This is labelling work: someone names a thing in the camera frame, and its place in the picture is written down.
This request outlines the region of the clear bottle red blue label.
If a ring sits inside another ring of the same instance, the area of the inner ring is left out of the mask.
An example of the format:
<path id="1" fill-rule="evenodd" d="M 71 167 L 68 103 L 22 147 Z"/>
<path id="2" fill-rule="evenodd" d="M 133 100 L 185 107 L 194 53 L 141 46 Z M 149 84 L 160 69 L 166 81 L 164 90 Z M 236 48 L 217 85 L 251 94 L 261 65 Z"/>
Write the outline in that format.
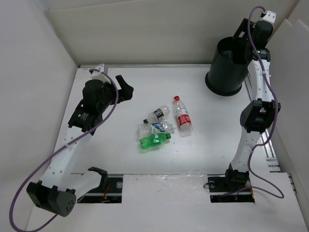
<path id="1" fill-rule="evenodd" d="M 233 52 L 231 50 L 222 50 L 220 54 L 226 60 L 233 60 Z"/>

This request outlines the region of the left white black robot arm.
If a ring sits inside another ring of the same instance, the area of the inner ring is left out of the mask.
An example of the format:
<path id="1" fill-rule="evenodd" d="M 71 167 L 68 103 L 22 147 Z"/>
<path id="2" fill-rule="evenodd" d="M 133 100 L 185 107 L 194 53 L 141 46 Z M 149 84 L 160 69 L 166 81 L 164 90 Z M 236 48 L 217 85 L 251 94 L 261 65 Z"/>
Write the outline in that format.
<path id="1" fill-rule="evenodd" d="M 30 182 L 27 194 L 41 209 L 66 217 L 77 200 L 88 191 L 104 191 L 107 187 L 107 171 L 91 167 L 75 181 L 71 172 L 82 148 L 94 135 L 103 122 L 102 114 L 108 106 L 128 101 L 133 97 L 134 88 L 128 85 L 121 75 L 116 76 L 120 89 L 98 79 L 85 83 L 83 98 L 76 106 L 63 140 L 64 149 L 55 155 L 47 170 L 38 182 Z"/>

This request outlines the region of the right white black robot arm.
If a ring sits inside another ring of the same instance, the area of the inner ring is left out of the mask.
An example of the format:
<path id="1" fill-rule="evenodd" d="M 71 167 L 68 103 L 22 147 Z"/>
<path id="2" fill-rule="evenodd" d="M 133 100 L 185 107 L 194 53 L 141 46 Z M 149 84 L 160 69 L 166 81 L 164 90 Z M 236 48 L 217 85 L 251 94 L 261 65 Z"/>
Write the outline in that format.
<path id="1" fill-rule="evenodd" d="M 234 38 L 241 32 L 240 43 L 245 46 L 244 58 L 252 84 L 252 100 L 242 111 L 240 124 L 241 138 L 234 158 L 225 172 L 223 185 L 225 195 L 251 190 L 248 185 L 251 159 L 254 150 L 261 146 L 258 142 L 262 134 L 275 125 L 281 105 L 271 92 L 269 83 L 270 51 L 266 44 L 273 32 L 275 16 L 267 14 L 253 23 L 244 19 Z"/>

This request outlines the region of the clear bottle black label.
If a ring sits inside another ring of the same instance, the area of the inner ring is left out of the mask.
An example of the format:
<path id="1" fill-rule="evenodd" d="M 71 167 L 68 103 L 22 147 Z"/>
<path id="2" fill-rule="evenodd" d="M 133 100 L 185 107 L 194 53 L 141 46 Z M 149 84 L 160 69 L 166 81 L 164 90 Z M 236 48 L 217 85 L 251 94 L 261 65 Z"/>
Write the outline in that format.
<path id="1" fill-rule="evenodd" d="M 162 121 L 170 114 L 170 109 L 167 105 L 162 105 L 157 108 L 155 111 L 151 112 L 147 118 L 143 120 L 144 124 L 147 123 L 156 123 Z"/>

